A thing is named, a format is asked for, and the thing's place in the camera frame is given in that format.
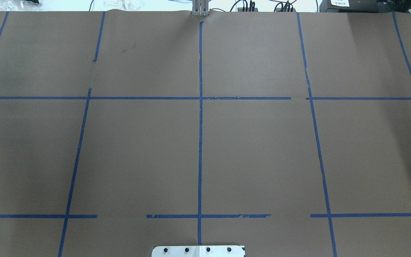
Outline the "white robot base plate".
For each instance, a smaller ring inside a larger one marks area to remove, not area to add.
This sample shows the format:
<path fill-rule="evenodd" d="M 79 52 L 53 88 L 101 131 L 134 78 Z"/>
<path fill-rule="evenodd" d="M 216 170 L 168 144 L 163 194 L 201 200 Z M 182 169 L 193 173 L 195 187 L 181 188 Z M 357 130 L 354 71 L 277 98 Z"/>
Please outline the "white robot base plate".
<path fill-rule="evenodd" d="M 153 248 L 152 257 L 245 257 L 244 246 L 158 246 Z"/>

